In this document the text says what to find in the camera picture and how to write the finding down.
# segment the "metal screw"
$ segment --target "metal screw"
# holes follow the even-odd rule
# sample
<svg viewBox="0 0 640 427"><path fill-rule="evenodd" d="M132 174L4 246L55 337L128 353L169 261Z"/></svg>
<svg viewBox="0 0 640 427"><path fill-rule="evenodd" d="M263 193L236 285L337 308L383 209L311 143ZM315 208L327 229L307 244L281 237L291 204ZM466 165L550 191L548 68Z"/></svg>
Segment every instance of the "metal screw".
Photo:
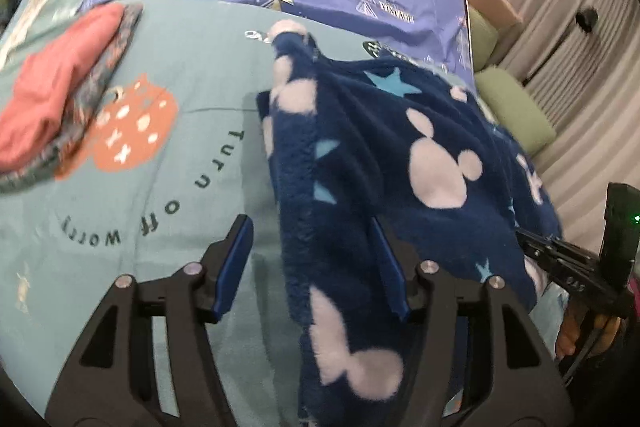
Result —
<svg viewBox="0 0 640 427"><path fill-rule="evenodd" d="M202 271L202 264L200 263L189 263L182 268L183 272L187 275L197 275Z"/></svg>
<svg viewBox="0 0 640 427"><path fill-rule="evenodd" d="M116 279L115 285L116 285L116 288L120 288L121 290L124 290L124 288L128 288L129 286L131 286L132 282L133 282L133 277L125 274L125 275L121 275Z"/></svg>
<svg viewBox="0 0 640 427"><path fill-rule="evenodd" d="M424 273L433 274L438 272L438 270L440 269L440 266L435 261L422 261L420 263L420 269Z"/></svg>
<svg viewBox="0 0 640 427"><path fill-rule="evenodd" d="M494 275L489 279L489 286L491 286L491 288L501 290L504 288L504 279L499 275Z"/></svg>

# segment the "light blue star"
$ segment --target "light blue star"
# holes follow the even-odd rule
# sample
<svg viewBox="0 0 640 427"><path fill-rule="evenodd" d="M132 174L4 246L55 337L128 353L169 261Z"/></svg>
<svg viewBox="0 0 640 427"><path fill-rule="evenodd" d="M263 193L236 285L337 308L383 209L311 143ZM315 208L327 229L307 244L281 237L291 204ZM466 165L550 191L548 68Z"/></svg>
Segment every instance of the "light blue star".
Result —
<svg viewBox="0 0 640 427"><path fill-rule="evenodd" d="M314 184L314 199L316 201L322 201L322 203L335 204L334 195L318 182Z"/></svg>
<svg viewBox="0 0 640 427"><path fill-rule="evenodd" d="M476 263L476 269L480 272L480 276L482 279L480 279L480 282L484 282L487 279L489 279L489 277L491 277L494 273L491 271L491 268L489 268L489 260L486 260L486 263L484 263L484 266L480 266L478 263Z"/></svg>
<svg viewBox="0 0 640 427"><path fill-rule="evenodd" d="M320 140L316 143L316 160L327 156L332 150L340 145L338 140Z"/></svg>
<svg viewBox="0 0 640 427"><path fill-rule="evenodd" d="M394 68L394 72L389 76L377 76L376 74L369 73L369 71L365 71L369 77L369 80L373 82L373 84L383 91L390 92L396 96L404 96L406 94L417 94L422 92L417 87L412 86L411 84L405 84L400 79L400 68Z"/></svg>
<svg viewBox="0 0 640 427"><path fill-rule="evenodd" d="M513 208L513 198L511 198L510 202L509 202L509 206L507 207L510 211L511 214L513 214L513 224L516 227L520 227L518 224L518 220L516 219L516 209Z"/></svg>

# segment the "pink folded cloth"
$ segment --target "pink folded cloth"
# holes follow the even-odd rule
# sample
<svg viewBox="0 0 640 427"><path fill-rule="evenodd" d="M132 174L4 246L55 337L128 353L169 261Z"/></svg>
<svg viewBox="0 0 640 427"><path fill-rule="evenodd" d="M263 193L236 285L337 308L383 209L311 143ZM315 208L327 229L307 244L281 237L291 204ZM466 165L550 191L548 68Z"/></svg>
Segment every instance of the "pink folded cloth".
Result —
<svg viewBox="0 0 640 427"><path fill-rule="evenodd" d="M23 168L60 131L66 100L113 39L123 14L122 4L94 8L24 61L14 97L0 114L0 172Z"/></svg>

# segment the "beige curtain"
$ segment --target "beige curtain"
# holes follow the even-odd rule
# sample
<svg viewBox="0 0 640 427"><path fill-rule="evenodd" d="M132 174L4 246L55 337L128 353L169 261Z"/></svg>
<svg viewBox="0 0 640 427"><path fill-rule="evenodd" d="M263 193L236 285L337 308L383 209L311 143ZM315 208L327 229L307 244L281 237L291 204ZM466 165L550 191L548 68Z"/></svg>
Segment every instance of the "beige curtain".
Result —
<svg viewBox="0 0 640 427"><path fill-rule="evenodd" d="M575 12L594 6L591 35L577 25L527 86L558 131L538 154L538 172L569 241L598 250L607 183L640 184L640 2L510 0L526 28L501 67L517 78L534 71Z"/></svg>

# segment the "white mickey head print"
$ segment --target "white mickey head print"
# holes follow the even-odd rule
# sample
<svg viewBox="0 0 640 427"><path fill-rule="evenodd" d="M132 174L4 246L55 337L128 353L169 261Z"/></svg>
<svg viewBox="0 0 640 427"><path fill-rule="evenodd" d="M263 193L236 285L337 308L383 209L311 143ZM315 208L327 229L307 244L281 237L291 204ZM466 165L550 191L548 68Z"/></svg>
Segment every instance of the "white mickey head print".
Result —
<svg viewBox="0 0 640 427"><path fill-rule="evenodd" d="M460 86L453 86L450 89L449 94L454 100L458 100L459 102L466 102L466 91Z"/></svg>
<svg viewBox="0 0 640 427"><path fill-rule="evenodd" d="M524 257L524 267L527 274L533 281L533 285L536 287L536 295L538 300L540 300L542 294L545 292L546 284L548 282L546 272L540 268L535 261L532 261L527 256Z"/></svg>
<svg viewBox="0 0 640 427"><path fill-rule="evenodd" d="M456 160L433 140L433 123L427 116L409 108L406 117L425 136L411 145L409 153L409 181L415 197L430 208L460 208L466 201L465 178L479 180L482 161L469 149Z"/></svg>
<svg viewBox="0 0 640 427"><path fill-rule="evenodd" d="M290 114L315 114L316 90L312 78L292 80L280 90L278 108Z"/></svg>
<svg viewBox="0 0 640 427"><path fill-rule="evenodd" d="M545 201L542 199L542 195L540 194L540 189L542 188L542 180L538 176L538 173L529 170L529 164L527 163L527 159L522 155L518 154L516 156L517 162L524 169L525 174L527 175L527 180L529 181L529 187L531 188L531 197L536 202L536 204L542 204Z"/></svg>
<svg viewBox="0 0 640 427"><path fill-rule="evenodd" d="M273 87L269 95L269 103L273 103L280 91L287 85L293 71L293 61L289 55L282 55L273 61Z"/></svg>
<svg viewBox="0 0 640 427"><path fill-rule="evenodd" d="M262 120L262 136L264 137L264 150L267 158L273 154L273 118L265 116Z"/></svg>
<svg viewBox="0 0 640 427"><path fill-rule="evenodd" d="M311 286L309 294L314 321L309 335L321 384L329 385L346 374L351 389L360 398L391 398L402 382L400 355L377 347L351 353L340 311L315 286Z"/></svg>
<svg viewBox="0 0 640 427"><path fill-rule="evenodd" d="M275 39L278 35L287 32L297 33L299 35L302 35L303 37L306 37L307 35L306 28L302 24L292 21L291 19L284 19L276 22L269 29L267 37L271 42L273 42L273 39Z"/></svg>

